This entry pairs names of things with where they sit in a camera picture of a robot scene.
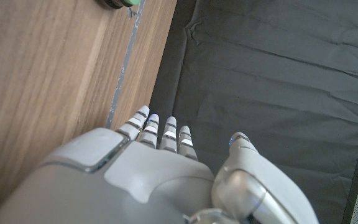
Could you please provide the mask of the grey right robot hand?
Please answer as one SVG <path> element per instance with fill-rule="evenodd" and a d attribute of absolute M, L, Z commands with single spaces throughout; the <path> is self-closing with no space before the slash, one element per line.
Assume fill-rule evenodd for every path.
<path fill-rule="evenodd" d="M 306 195 L 240 132 L 217 174 L 188 126 L 143 106 L 51 152 L 0 208 L 0 223 L 317 223 Z"/>

